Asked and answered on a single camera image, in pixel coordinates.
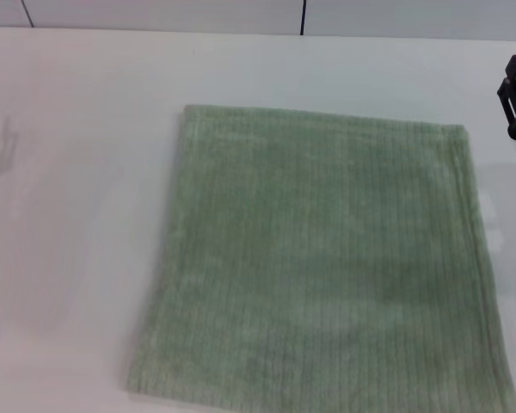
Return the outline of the light green ribbed towel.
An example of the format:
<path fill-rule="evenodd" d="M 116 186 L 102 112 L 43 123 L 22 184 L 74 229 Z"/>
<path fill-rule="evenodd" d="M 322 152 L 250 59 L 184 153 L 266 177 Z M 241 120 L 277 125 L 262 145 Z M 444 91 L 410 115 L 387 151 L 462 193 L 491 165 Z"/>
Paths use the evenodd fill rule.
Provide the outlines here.
<path fill-rule="evenodd" d="M 460 125 L 188 106 L 131 392 L 516 413 Z"/>

